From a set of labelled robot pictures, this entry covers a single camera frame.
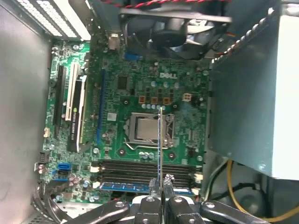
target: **screw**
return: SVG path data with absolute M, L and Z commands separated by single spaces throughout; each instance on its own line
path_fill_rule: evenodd
M 115 206 L 119 208 L 125 206 L 125 204 L 123 202 L 117 202 Z
M 55 149 L 55 145 L 51 144 L 51 145 L 49 146 L 49 150 L 54 150 L 54 149 Z
M 147 198 L 146 198 L 146 201 L 147 201 L 147 202 L 153 202 L 154 200 L 155 200 L 155 199 L 154 199 L 153 197 L 147 197 Z
M 202 161 L 202 156 L 201 155 L 199 155 L 198 157 L 196 157 L 196 159 L 197 159 L 197 161 Z
M 73 46 L 73 50 L 79 50 L 79 46 L 78 45 L 74 45 Z
M 215 207 L 215 205 L 212 202 L 207 202 L 206 206 L 211 209 Z
M 174 201 L 177 202 L 177 203 L 180 203 L 180 202 L 182 202 L 182 199 L 180 197 L 175 197 Z
M 98 154 L 100 151 L 99 151 L 99 149 L 98 148 L 93 148 L 93 153 L 94 154 Z

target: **pcie slot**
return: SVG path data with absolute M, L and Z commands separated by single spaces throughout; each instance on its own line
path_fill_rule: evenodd
M 82 113 L 85 99 L 87 76 L 80 76 L 76 80 L 72 111 L 71 111 L 71 126 L 68 150 L 72 152 L 80 152 L 80 133 L 82 125 Z
M 100 90 L 100 106 L 99 106 L 99 119 L 98 119 L 98 128 L 97 128 L 97 143 L 100 143 L 101 140 L 101 130 L 102 130 L 102 119 L 104 112 L 104 101 L 105 101 L 105 81 L 107 76 L 106 69 L 101 70 L 102 80 L 101 80 L 101 90 Z
M 60 125 L 61 115 L 64 100 L 64 87 L 65 87 L 66 68 L 62 65 L 58 67 L 57 82 L 56 82 L 56 100 L 54 106 L 53 125 L 55 126 L 54 137 L 57 138 Z
M 73 107 L 73 99 L 75 92 L 76 80 L 80 71 L 80 64 L 77 62 L 71 63 L 71 70 L 69 75 L 69 87 L 67 92 L 65 120 L 71 120 L 71 111 Z

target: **blue connector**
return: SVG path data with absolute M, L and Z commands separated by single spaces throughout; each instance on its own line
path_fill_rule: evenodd
M 59 163 L 57 166 L 58 170 L 71 170 L 70 163 Z
M 130 54 L 130 53 L 125 53 L 125 59 L 128 60 L 128 61 L 137 61 L 141 58 L 141 56 L 139 55 L 133 55 L 133 54 Z
M 63 179 L 63 178 L 56 178 L 53 179 L 54 181 L 69 181 L 69 179 Z

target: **blue sata port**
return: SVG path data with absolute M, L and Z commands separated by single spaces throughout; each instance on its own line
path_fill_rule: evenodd
M 58 168 L 58 170 L 71 170 L 71 164 L 70 163 L 59 163 L 57 168 Z

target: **green circuit board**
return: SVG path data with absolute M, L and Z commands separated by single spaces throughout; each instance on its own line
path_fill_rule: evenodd
M 85 111 L 86 129 L 94 129 L 98 122 L 101 123 L 101 129 L 97 130 L 99 139 L 93 146 L 100 150 L 98 158 L 157 162 L 157 146 L 134 141 L 131 143 L 127 129 L 135 128 L 128 123 L 132 113 L 139 113 L 140 116 L 157 114 L 157 108 L 163 106 L 165 114 L 174 115 L 173 147 L 165 147 L 163 161 L 201 166 L 202 161 L 197 156 L 203 156 L 204 153 L 208 94 L 208 78 L 202 67 L 193 62 L 150 59 L 127 61 L 123 58 L 124 51 L 106 52 L 102 62 L 106 73 L 99 72 L 98 68 L 90 69 L 90 74 L 97 77 L 98 82 L 102 80 L 102 76 L 106 76 L 101 84 L 105 88 L 101 120 L 96 120 L 89 126 L 87 124 L 88 119 L 99 115 L 100 100 L 94 102 L 94 111 Z M 190 94 L 191 100 L 183 101 L 184 94 Z M 91 101 L 99 97 L 96 92 L 96 97 L 88 97 L 86 103 L 92 104 Z M 135 130 L 136 133 L 151 137 L 150 131 L 157 132 L 157 126 L 152 123 L 157 121 L 146 120 L 141 125 L 141 130 Z M 188 155 L 190 148 L 194 149 L 192 157 Z M 144 153 L 153 153 L 154 157 L 144 159 Z
M 127 60 L 124 46 L 108 50 L 105 43 L 99 44 L 99 37 L 94 35 L 91 43 L 59 41 L 53 47 L 43 144 L 49 161 L 41 180 L 47 184 L 61 179 L 57 166 L 71 164 L 71 174 L 79 177 L 80 183 L 63 193 L 64 201 L 90 203 L 88 199 L 97 195 L 95 203 L 104 203 L 117 197 L 112 191 L 93 187 L 98 174 L 91 172 L 92 161 L 157 163 L 159 107 L 164 108 L 167 130 L 164 163 L 196 168 L 203 165 L 208 63 L 146 57 Z M 71 123 L 66 120 L 74 63 L 81 68 L 81 75 L 87 75 L 79 153 L 69 150 Z M 56 81 L 61 66 L 65 84 L 57 131 Z

